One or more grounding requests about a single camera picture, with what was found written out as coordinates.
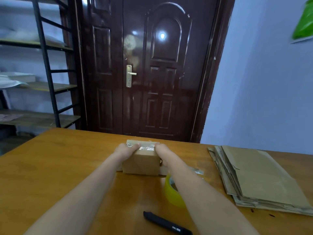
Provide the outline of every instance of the hand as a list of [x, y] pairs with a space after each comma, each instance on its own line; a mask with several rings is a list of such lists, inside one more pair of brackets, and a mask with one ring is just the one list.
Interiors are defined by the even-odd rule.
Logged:
[[169, 166], [169, 160], [171, 157], [177, 155], [173, 153], [165, 144], [160, 144], [159, 142], [155, 144], [156, 153], [162, 159], [162, 163], [164, 166]]
[[131, 147], [126, 146], [125, 143], [121, 143], [118, 147], [114, 150], [114, 153], [119, 155], [123, 161], [127, 160], [134, 151], [140, 148], [140, 144], [134, 144]]

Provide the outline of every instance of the small cardboard box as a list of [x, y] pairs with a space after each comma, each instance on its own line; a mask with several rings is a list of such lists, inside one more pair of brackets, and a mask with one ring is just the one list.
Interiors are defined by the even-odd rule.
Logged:
[[123, 173], [140, 175], [159, 175], [160, 158], [155, 151], [156, 142], [127, 140], [126, 144], [132, 146], [140, 143], [140, 149], [136, 150], [129, 159], [123, 162]]

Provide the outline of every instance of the door handle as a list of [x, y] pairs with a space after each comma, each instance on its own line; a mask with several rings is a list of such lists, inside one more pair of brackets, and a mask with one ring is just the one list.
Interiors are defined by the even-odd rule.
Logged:
[[137, 75], [137, 73], [133, 73], [131, 71], [132, 71], [132, 66], [127, 65], [126, 66], [126, 87], [131, 87], [131, 76]]

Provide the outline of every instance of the door panel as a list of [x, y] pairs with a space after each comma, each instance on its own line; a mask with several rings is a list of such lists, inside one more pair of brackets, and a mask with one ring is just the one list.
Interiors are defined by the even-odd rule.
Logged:
[[124, 0], [124, 134], [188, 140], [216, 1]]
[[83, 1], [88, 130], [122, 134], [123, 0]]

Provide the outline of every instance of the wall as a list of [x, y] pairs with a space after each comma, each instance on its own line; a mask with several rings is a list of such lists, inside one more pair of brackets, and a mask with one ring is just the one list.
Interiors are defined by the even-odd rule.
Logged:
[[[54, 22], [61, 23], [59, 6], [40, 3], [41, 15]], [[43, 23], [44, 32], [63, 41], [62, 30]], [[5, 34], [7, 28], [23, 29], [37, 32], [36, 20], [32, 3], [21, 0], [0, 0], [0, 28]], [[61, 51], [48, 51], [51, 69], [66, 69], [65, 53]], [[47, 82], [42, 53], [40, 49], [22, 48], [13, 46], [0, 47], [0, 70], [32, 73], [37, 81]], [[69, 84], [67, 73], [52, 74], [54, 83]], [[12, 109], [30, 110], [36, 112], [53, 113], [49, 92], [9, 89], [7, 90], [8, 103]], [[65, 92], [56, 96], [58, 109], [71, 105], [71, 96]], [[73, 114], [73, 110], [67, 110], [64, 114]], [[47, 129], [18, 127], [19, 131], [27, 131], [39, 134]]]
[[201, 143], [313, 154], [313, 41], [290, 44], [307, 0], [236, 0]]

